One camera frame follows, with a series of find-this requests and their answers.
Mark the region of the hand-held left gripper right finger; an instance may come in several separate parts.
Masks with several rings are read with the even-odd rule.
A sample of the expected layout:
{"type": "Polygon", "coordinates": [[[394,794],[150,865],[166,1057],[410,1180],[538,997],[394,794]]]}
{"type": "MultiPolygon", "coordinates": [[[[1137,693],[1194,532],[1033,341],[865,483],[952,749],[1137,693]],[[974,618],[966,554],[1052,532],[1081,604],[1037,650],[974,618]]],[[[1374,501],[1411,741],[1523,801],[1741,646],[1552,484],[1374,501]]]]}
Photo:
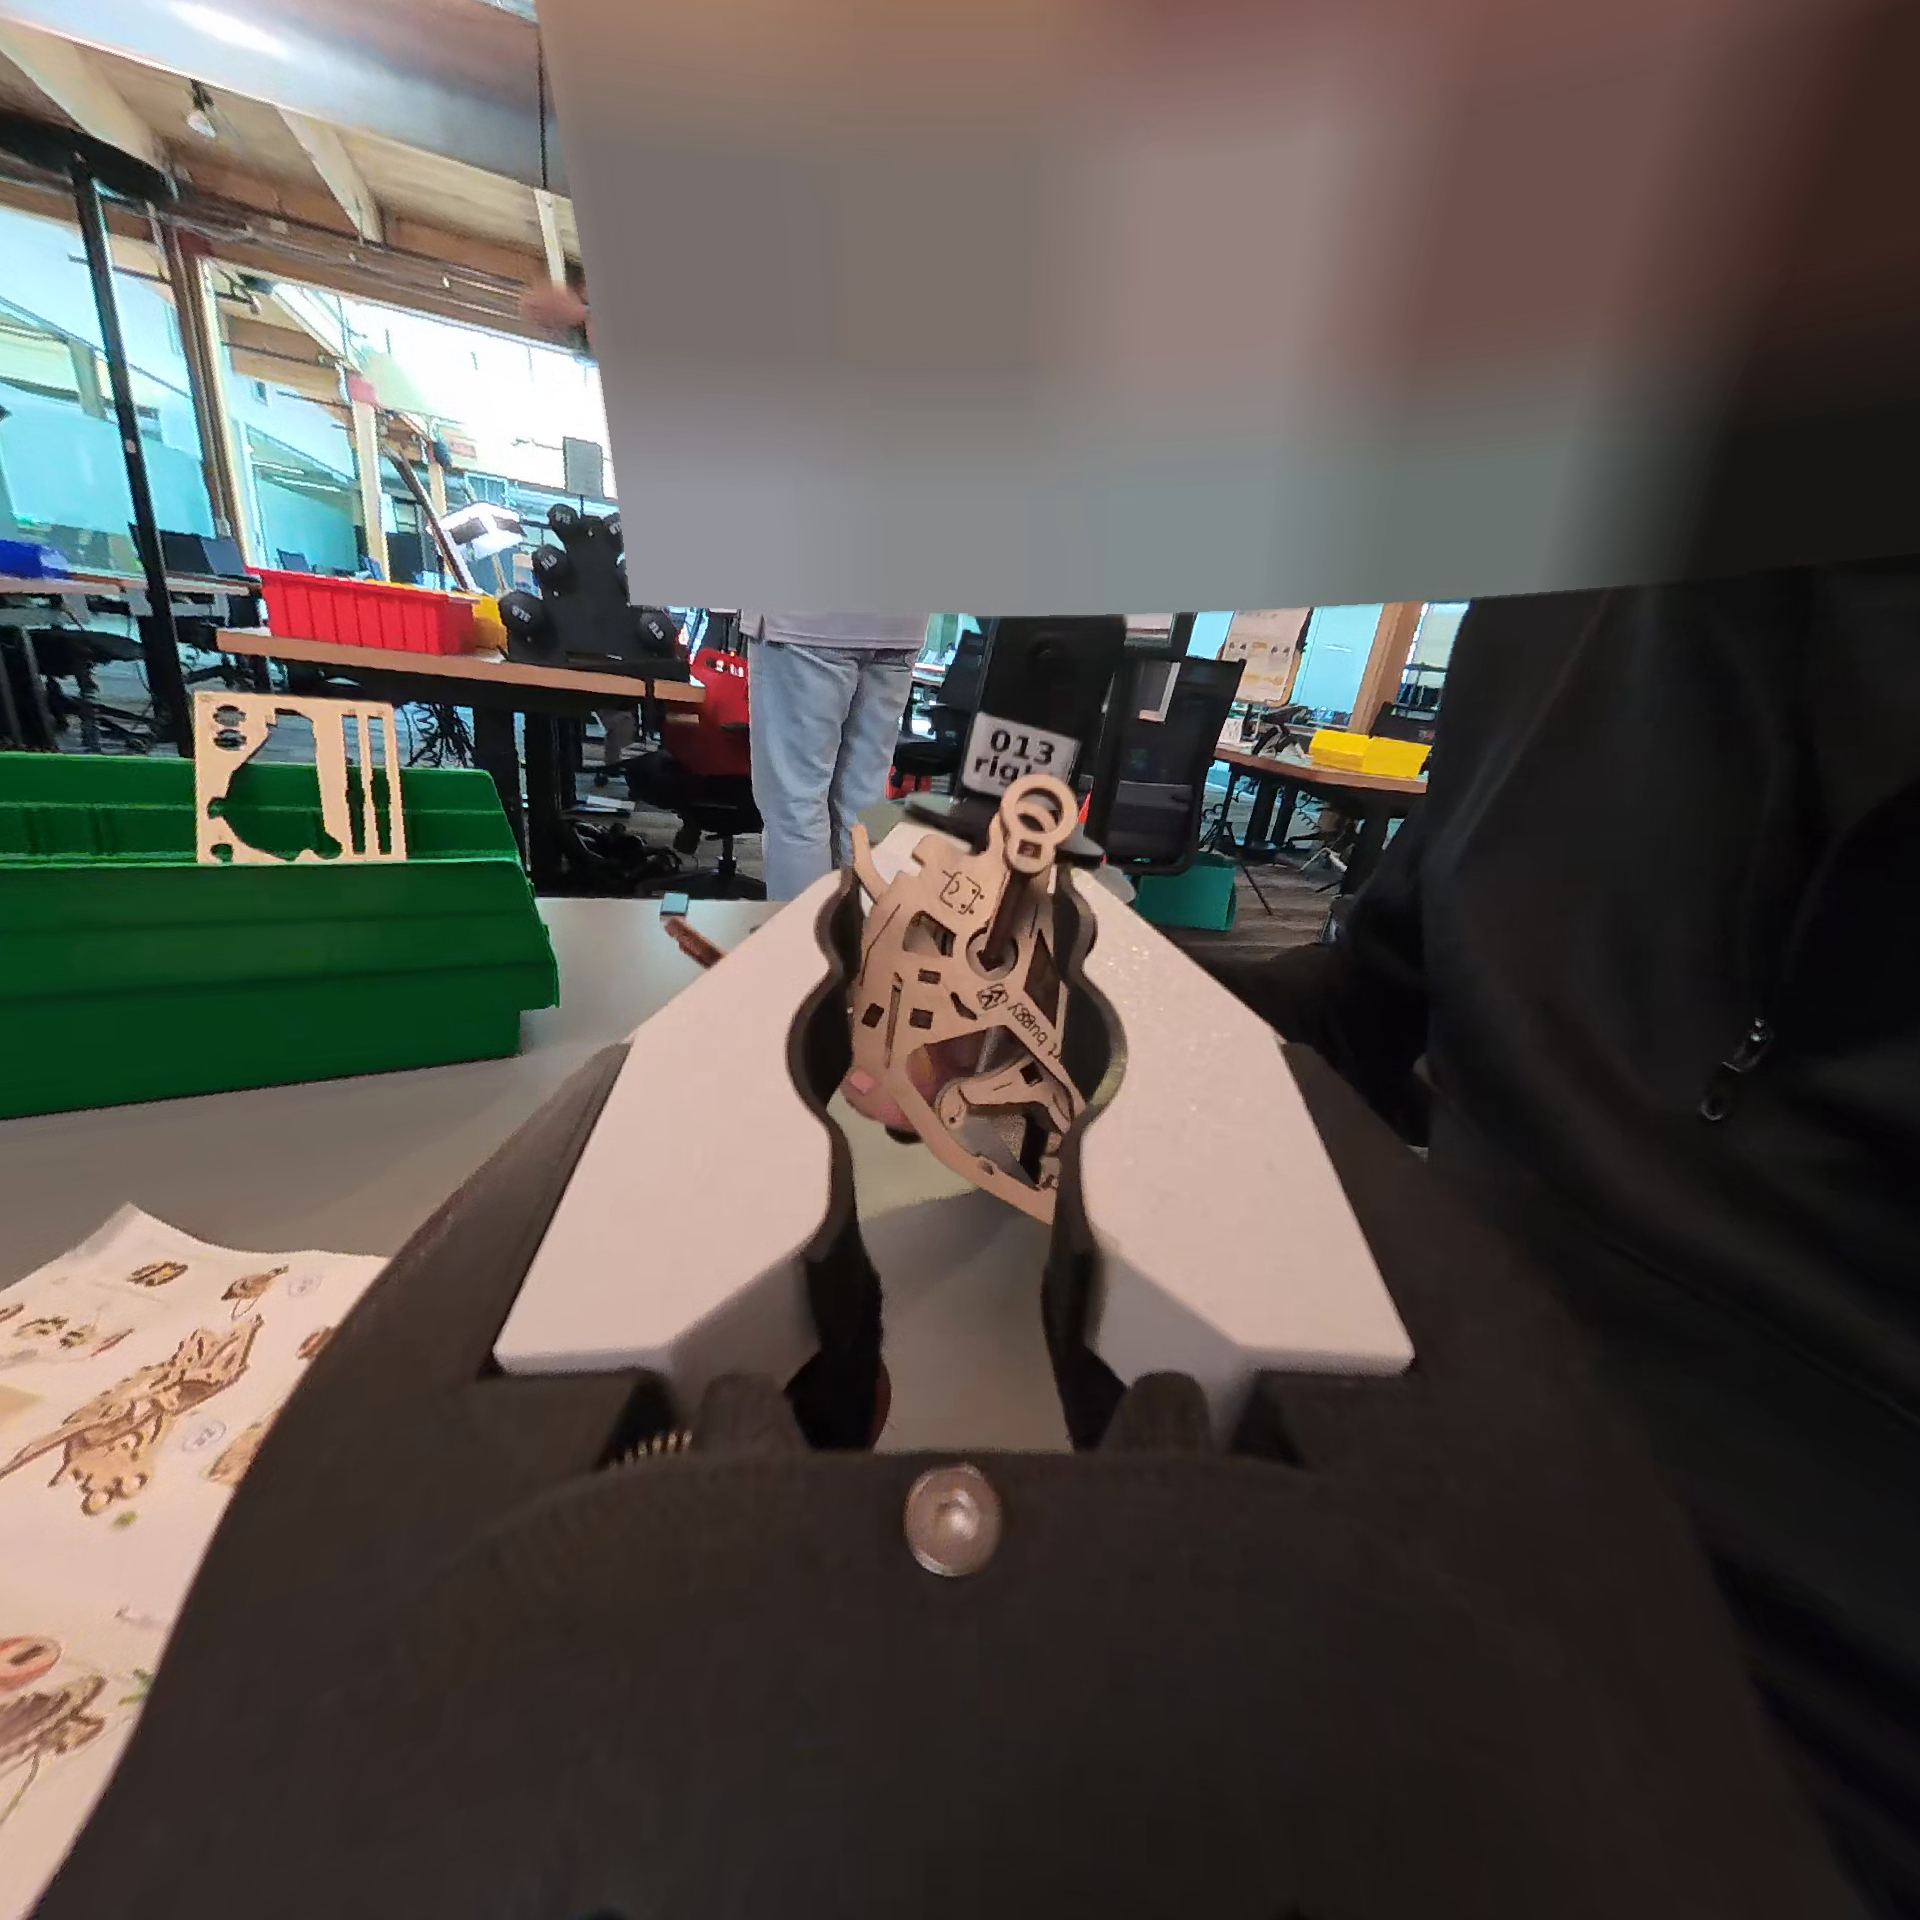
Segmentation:
{"type": "Polygon", "coordinates": [[[1403,1375],[1411,1337],[1282,1041],[1105,884],[1072,888],[1118,1064],[1072,1176],[1092,1357],[1122,1388],[1180,1375],[1205,1401],[1265,1373],[1403,1375]]]}

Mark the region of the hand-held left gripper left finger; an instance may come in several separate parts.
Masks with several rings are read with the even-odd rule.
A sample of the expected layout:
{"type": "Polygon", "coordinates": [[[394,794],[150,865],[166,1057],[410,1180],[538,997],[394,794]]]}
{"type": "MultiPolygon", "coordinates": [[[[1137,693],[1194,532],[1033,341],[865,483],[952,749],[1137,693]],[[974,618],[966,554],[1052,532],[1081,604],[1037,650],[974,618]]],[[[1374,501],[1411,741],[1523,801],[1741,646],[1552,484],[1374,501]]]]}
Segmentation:
{"type": "Polygon", "coordinates": [[[804,1021],[843,1009],[846,901],[813,884],[635,1026],[503,1322],[505,1373],[784,1387],[816,1352],[806,1262],[850,1180],[804,1021]]]}

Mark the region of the wooden model chassis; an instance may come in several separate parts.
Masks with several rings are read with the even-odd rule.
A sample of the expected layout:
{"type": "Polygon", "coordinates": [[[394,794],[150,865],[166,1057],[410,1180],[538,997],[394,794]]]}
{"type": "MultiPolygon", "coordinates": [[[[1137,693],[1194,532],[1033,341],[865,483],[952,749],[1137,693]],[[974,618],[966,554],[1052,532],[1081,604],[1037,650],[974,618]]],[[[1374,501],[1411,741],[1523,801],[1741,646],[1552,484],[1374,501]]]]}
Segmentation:
{"type": "Polygon", "coordinates": [[[902,829],[884,848],[863,827],[850,839],[868,905],[848,990],[853,1069],[884,1081],[950,1173],[1041,1224],[1086,1106],[1064,1065],[1064,801],[1064,786],[1023,779],[982,851],[936,829],[902,829]]]}

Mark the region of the black mesh office chair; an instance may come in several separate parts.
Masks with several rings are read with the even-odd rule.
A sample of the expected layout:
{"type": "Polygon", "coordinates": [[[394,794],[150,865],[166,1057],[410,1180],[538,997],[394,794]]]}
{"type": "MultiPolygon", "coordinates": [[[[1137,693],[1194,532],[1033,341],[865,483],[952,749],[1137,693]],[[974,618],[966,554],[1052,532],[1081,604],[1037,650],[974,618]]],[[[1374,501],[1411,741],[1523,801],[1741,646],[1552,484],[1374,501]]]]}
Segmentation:
{"type": "Polygon", "coordinates": [[[1184,873],[1244,663],[1129,655],[1094,759],[1086,834],[1129,877],[1184,873]]]}

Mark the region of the teal storage box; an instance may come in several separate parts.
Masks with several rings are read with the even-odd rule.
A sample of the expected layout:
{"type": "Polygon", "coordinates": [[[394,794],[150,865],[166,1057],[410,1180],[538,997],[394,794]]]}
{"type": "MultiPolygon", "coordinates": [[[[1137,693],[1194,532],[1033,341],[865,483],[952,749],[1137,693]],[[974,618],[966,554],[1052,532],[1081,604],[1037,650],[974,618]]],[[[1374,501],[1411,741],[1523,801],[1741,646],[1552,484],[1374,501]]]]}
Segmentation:
{"type": "Polygon", "coordinates": [[[1239,865],[1194,854],[1180,873],[1141,873],[1133,906],[1142,921],[1174,932],[1230,932],[1239,915],[1239,865]]]}

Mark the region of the wooden top desk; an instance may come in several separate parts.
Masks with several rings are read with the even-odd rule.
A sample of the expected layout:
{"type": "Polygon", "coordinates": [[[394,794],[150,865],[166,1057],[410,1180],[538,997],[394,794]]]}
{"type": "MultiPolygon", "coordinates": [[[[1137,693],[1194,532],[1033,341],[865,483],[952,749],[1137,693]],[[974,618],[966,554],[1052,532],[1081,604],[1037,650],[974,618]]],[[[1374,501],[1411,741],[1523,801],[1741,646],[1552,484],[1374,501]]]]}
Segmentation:
{"type": "Polygon", "coordinates": [[[1216,749],[1211,762],[1227,769],[1227,797],[1211,848],[1232,854],[1240,865],[1277,865],[1299,800],[1322,803],[1353,827],[1338,890],[1349,898],[1379,865],[1390,827],[1412,816],[1426,797],[1425,778],[1381,778],[1323,765],[1302,755],[1255,755],[1216,749]],[[1230,831],[1235,784],[1248,778],[1255,801],[1244,835],[1230,831]]]}
{"type": "Polygon", "coordinates": [[[170,615],[159,618],[134,573],[5,577],[5,751],[170,751],[168,720],[144,683],[147,652],[161,636],[174,638],[187,688],[245,681],[216,632],[267,632],[258,580],[171,573],[166,588],[170,615]]]}
{"type": "Polygon", "coordinates": [[[513,663],[479,655],[438,656],[328,642],[221,629],[229,656],[313,668],[328,681],[392,706],[470,711],[474,759],[493,782],[534,894],[539,898],[627,896],[606,856],[566,819],[577,800],[577,764],[566,725],[600,707],[701,707],[694,681],[654,673],[610,675],[576,665],[513,663]]]}

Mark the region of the red office chair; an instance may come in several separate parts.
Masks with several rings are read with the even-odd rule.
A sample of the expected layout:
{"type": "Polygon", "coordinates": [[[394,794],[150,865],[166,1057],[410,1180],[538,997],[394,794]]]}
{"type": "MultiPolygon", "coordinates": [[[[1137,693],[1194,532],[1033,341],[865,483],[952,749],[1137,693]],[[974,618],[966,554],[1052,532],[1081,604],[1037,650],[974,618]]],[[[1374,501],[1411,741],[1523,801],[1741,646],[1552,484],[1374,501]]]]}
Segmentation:
{"type": "Polygon", "coordinates": [[[671,848],[690,863],[706,839],[719,865],[686,879],[704,901],[766,901],[763,879],[744,875],[735,846],[762,834],[750,769],[747,656],[742,646],[706,647],[690,663],[699,706],[660,711],[657,744],[625,759],[629,800],[669,813],[681,829],[671,848]]]}

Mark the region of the black dumbbell rack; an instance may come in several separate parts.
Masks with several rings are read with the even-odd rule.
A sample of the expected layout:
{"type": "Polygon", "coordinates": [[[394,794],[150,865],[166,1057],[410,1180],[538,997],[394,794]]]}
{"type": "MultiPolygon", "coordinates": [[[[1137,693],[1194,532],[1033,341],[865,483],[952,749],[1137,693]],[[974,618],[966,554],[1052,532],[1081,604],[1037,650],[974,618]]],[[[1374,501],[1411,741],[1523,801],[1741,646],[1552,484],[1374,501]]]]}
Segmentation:
{"type": "Polygon", "coordinates": [[[668,610],[631,601],[618,515],[556,503],[546,530],[551,539],[532,554],[534,589],[498,601],[506,659],[688,681],[681,624],[668,610]]]}

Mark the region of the wooden cutout sheet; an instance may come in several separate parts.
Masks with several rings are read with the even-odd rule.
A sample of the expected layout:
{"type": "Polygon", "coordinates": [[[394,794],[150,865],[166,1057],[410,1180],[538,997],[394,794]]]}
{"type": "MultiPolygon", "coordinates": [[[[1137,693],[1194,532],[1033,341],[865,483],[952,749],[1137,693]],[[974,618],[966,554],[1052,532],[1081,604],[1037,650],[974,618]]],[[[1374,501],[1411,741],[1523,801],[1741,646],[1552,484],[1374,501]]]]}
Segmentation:
{"type": "Polygon", "coordinates": [[[195,816],[203,867],[407,863],[394,707],[196,695],[195,816]]]}

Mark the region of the instruction booklet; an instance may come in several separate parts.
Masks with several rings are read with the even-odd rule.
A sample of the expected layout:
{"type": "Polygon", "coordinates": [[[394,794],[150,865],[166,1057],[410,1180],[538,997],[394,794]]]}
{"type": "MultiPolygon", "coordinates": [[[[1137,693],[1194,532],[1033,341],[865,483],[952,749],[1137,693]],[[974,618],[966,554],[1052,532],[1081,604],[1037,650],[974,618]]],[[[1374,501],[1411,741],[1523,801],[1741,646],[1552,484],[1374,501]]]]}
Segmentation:
{"type": "Polygon", "coordinates": [[[228,1501],[383,1266],[125,1205],[5,1290],[5,1916],[82,1833],[228,1501]]]}

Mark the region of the red storage bin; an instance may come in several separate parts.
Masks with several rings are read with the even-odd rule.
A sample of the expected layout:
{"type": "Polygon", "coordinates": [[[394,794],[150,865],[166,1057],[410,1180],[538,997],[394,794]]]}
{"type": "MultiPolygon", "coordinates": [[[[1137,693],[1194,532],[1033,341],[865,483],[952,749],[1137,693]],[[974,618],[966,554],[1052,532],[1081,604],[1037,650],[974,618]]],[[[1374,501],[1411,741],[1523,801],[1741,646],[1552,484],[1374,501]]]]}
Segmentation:
{"type": "Polygon", "coordinates": [[[253,578],[267,632],[278,638],[430,656],[468,655],[476,646],[470,597],[283,567],[260,567],[253,578]]]}

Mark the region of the black light stand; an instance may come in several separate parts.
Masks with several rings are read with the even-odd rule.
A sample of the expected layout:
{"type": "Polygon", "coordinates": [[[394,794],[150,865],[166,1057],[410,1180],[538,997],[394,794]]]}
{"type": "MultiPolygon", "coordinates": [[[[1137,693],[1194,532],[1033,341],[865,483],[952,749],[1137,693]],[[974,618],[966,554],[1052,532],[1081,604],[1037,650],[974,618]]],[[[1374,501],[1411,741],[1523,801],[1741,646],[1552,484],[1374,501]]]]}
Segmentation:
{"type": "Polygon", "coordinates": [[[96,317],[103,328],[104,367],[115,413],[115,436],[122,451],[132,501],[132,536],[143,573],[147,611],[140,618],[143,663],[153,701],[155,733],[177,749],[180,759],[195,758],[195,725],[179,656],[179,632],[171,615],[171,589],[159,540],[155,509],[144,461],[138,408],[132,394],[132,364],[115,299],[115,270],[104,220],[104,195],[91,155],[81,140],[68,144],[64,159],[77,233],[86,259],[86,277],[96,317]]]}

